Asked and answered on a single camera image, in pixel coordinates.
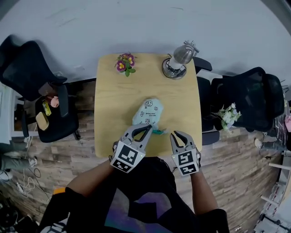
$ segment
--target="lamp base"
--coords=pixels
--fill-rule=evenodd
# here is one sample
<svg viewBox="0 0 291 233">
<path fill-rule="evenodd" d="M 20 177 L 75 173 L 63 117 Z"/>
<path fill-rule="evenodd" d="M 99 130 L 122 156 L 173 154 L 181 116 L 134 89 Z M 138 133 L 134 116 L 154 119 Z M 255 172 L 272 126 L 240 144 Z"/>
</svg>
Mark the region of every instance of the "lamp base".
<svg viewBox="0 0 291 233">
<path fill-rule="evenodd" d="M 169 66 L 169 61 L 170 58 L 164 59 L 163 64 L 162 64 L 162 70 L 164 75 L 167 78 L 171 79 L 181 79 L 182 77 L 185 76 L 187 73 L 186 66 L 182 66 L 180 69 L 173 69 L 172 67 Z"/>
</svg>

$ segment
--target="wooden table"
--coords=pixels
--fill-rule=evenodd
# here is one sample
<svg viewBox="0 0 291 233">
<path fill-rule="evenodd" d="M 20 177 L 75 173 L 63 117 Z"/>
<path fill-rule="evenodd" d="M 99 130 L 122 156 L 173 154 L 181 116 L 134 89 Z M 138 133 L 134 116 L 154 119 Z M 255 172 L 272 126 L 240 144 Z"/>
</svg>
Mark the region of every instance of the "wooden table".
<svg viewBox="0 0 291 233">
<path fill-rule="evenodd" d="M 147 98 L 158 98 L 164 106 L 159 129 L 184 131 L 202 149 L 199 92 L 195 66 L 186 65 L 187 74 L 180 80 L 166 78 L 161 70 L 168 55 L 134 54 L 136 73 L 126 77 L 114 67 L 118 54 L 99 59 L 95 90 L 95 152 L 97 157 L 112 155 L 118 141 L 132 125 L 132 118 Z M 152 134 L 146 156 L 171 155 L 170 135 Z"/>
</svg>

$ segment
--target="person's arm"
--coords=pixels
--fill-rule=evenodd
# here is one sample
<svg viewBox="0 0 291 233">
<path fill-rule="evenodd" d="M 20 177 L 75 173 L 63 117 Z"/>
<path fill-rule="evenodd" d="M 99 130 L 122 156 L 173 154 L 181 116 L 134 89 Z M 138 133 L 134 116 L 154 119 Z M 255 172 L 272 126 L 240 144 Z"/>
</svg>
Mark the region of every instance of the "person's arm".
<svg viewBox="0 0 291 233">
<path fill-rule="evenodd" d="M 87 197 L 113 170 L 114 168 L 110 165 L 110 161 L 107 160 L 97 167 L 75 177 L 67 187 Z"/>
<path fill-rule="evenodd" d="M 195 214 L 204 214 L 218 208 L 216 199 L 202 171 L 191 174 L 191 183 Z"/>
</svg>

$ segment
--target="light blue plush toy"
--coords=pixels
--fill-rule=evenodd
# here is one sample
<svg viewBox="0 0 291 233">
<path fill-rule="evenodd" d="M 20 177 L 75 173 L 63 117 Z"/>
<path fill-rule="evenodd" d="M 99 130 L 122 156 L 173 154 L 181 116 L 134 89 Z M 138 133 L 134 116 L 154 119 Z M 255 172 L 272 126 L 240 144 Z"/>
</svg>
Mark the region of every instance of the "light blue plush toy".
<svg viewBox="0 0 291 233">
<path fill-rule="evenodd" d="M 132 124 L 151 124 L 153 126 L 153 133 L 163 134 L 166 130 L 159 130 L 158 122 L 163 112 L 163 105 L 158 99 L 147 99 L 140 106 L 137 113 L 132 118 Z"/>
</svg>

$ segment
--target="person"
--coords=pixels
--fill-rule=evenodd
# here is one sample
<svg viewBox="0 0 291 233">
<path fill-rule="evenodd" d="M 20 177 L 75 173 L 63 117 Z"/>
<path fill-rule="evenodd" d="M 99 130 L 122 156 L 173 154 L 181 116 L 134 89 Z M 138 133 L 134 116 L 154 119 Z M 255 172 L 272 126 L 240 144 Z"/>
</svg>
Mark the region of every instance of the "person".
<svg viewBox="0 0 291 233">
<path fill-rule="evenodd" d="M 258 149 L 284 151 L 287 149 L 286 145 L 282 145 L 278 140 L 273 142 L 262 142 L 258 138 L 254 139 L 254 144 Z"/>
<path fill-rule="evenodd" d="M 175 178 L 158 157 L 145 157 L 129 173 L 107 160 L 55 190 L 41 233 L 229 232 L 226 212 L 202 171 L 191 174 L 192 210 L 176 192 Z"/>
<path fill-rule="evenodd" d="M 34 167 L 37 165 L 37 158 L 15 158 L 7 156 L 7 154 L 0 154 L 0 180 L 8 181 L 13 175 L 12 170 L 22 171 L 25 168 Z"/>
</svg>

